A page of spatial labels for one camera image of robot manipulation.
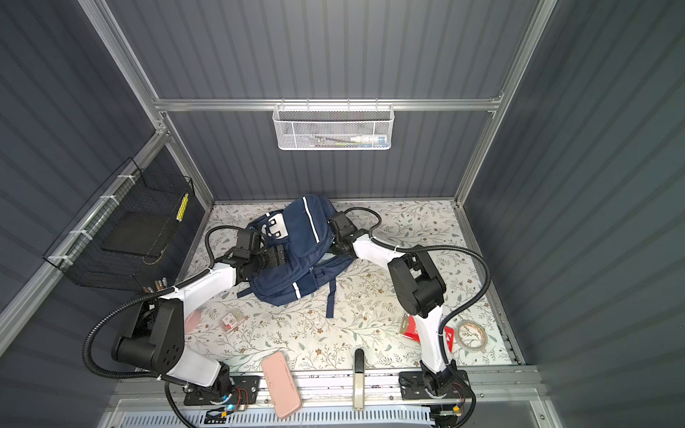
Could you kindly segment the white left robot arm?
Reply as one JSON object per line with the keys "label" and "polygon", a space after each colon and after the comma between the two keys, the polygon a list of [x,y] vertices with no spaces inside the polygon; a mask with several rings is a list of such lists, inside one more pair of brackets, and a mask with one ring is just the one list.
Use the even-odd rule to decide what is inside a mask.
{"label": "white left robot arm", "polygon": [[[235,390],[229,367],[185,345],[186,321],[203,304],[266,269],[285,266],[283,244],[268,242],[254,228],[216,226],[204,237],[208,267],[191,278],[135,298],[101,319],[87,334],[81,356],[93,374],[110,379],[155,378],[203,392],[211,401],[226,401]],[[132,317],[112,347],[112,359],[136,368],[116,372],[96,363],[92,346],[102,328],[132,309]]]}

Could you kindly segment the navy blue student backpack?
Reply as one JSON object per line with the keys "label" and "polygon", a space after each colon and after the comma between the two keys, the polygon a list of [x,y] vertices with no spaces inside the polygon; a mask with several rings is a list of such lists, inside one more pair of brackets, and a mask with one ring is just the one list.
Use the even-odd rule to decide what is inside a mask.
{"label": "navy blue student backpack", "polygon": [[336,214],[331,201],[322,195],[306,194],[283,210],[273,210],[248,223],[249,229],[266,235],[266,246],[280,246],[287,263],[263,269],[238,292],[243,298],[253,294],[274,306],[289,303],[329,287],[326,317],[335,310],[336,278],[353,263],[353,257],[333,253],[335,234],[328,221]]}

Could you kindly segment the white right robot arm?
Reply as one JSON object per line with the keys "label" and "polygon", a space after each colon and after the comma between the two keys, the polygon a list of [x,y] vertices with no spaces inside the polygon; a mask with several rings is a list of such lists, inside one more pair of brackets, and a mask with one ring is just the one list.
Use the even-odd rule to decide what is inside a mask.
{"label": "white right robot arm", "polygon": [[[458,373],[456,363],[448,355],[444,330],[451,320],[475,305],[487,293],[492,275],[485,259],[475,251],[456,245],[415,245],[405,248],[380,241],[373,232],[381,225],[381,216],[365,207],[360,210],[376,217],[376,224],[369,230],[357,228],[347,217],[347,212],[336,212],[328,219],[334,234],[335,249],[353,258],[370,261],[389,272],[400,305],[416,323],[421,346],[420,367],[426,392],[433,397],[441,397],[451,390],[453,383],[466,386],[466,380]],[[456,251],[471,257],[483,268],[484,279],[479,291],[447,315],[443,313],[447,285],[429,255],[431,251]]]}

